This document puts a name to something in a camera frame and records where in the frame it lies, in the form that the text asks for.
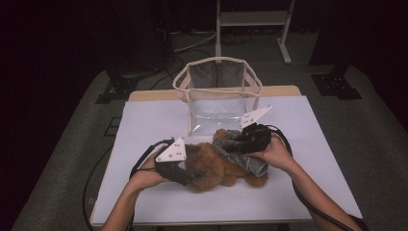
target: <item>person's left hand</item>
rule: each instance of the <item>person's left hand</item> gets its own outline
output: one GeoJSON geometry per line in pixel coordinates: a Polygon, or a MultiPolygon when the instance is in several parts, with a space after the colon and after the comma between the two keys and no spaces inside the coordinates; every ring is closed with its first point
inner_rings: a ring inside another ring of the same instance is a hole
{"type": "Polygon", "coordinates": [[[151,154],[143,165],[139,168],[139,170],[132,176],[129,180],[128,185],[134,189],[146,189],[153,186],[156,186],[162,182],[169,181],[161,176],[155,169],[154,158],[156,154],[159,152],[151,154]]]}

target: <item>forearm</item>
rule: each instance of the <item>forearm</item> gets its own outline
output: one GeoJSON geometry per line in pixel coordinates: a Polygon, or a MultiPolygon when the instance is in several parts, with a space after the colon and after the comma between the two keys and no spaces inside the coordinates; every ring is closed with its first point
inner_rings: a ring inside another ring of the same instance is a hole
{"type": "Polygon", "coordinates": [[[127,185],[119,196],[102,230],[126,230],[129,220],[134,214],[136,200],[141,191],[142,188],[132,188],[127,185]]]}
{"type": "MultiPolygon", "coordinates": [[[[286,171],[293,179],[299,192],[315,208],[353,230],[360,230],[360,227],[354,222],[354,220],[316,184],[316,182],[298,163],[293,162],[291,167],[286,171]]],[[[312,212],[311,215],[320,230],[341,230],[336,225],[321,218],[319,215],[312,212]]]]}

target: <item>dark background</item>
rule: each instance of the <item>dark background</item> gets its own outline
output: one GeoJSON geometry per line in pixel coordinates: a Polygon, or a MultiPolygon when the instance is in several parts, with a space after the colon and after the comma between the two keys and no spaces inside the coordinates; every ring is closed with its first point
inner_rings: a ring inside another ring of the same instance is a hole
{"type": "MultiPolygon", "coordinates": [[[[100,71],[110,65],[133,64],[138,70],[163,66],[168,50],[157,44],[154,30],[160,23],[168,23],[171,31],[215,29],[215,0],[167,1],[167,21],[158,19],[162,11],[148,2],[1,1],[1,96],[5,104],[1,113],[1,230],[12,227],[64,127],[100,71]],[[131,15],[126,17],[129,24],[123,23],[126,11],[131,15]],[[130,25],[137,25],[132,27],[136,29],[129,31],[130,25]],[[139,42],[127,40],[131,37],[139,42]]],[[[245,3],[225,0],[223,10],[288,7],[282,0],[245,3]]],[[[402,44],[407,40],[407,23],[402,14],[406,10],[402,1],[297,0],[291,24],[291,30],[299,33],[321,29],[310,64],[334,64],[346,57],[370,77],[405,128],[407,51],[402,44]]]]}

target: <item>person's right hand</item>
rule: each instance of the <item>person's right hand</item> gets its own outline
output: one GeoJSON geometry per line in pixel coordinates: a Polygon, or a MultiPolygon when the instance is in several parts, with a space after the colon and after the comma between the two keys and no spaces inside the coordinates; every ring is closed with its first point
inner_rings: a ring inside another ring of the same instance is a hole
{"type": "Polygon", "coordinates": [[[260,158],[270,166],[280,168],[284,171],[287,171],[293,164],[295,164],[295,161],[285,144],[275,134],[272,134],[270,143],[264,151],[248,153],[246,155],[260,158]]]}

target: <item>white metal stand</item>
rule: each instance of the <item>white metal stand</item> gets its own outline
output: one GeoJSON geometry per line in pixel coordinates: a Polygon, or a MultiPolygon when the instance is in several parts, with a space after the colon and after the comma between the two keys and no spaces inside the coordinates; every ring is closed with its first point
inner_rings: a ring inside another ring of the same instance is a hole
{"type": "Polygon", "coordinates": [[[295,0],[291,0],[291,4],[287,11],[231,13],[221,12],[220,1],[221,0],[217,0],[216,56],[221,56],[221,27],[283,25],[284,28],[282,38],[278,38],[277,41],[285,64],[292,63],[291,57],[289,56],[288,50],[286,49],[285,41],[289,31],[289,25],[291,24],[295,0]]]}

